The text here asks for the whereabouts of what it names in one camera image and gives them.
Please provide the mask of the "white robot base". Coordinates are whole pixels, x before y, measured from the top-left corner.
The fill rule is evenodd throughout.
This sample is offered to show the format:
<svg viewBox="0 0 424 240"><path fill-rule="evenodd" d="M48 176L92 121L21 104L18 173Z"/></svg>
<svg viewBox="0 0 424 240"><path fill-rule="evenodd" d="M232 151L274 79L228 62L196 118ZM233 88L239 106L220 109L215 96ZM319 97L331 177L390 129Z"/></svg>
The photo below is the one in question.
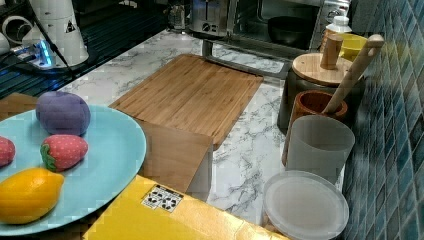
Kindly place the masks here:
<svg viewBox="0 0 424 240"><path fill-rule="evenodd" d="M72 0L29 0L36 19L22 44L35 50L31 65L42 69L76 66L89 58L75 19Z"/></svg>

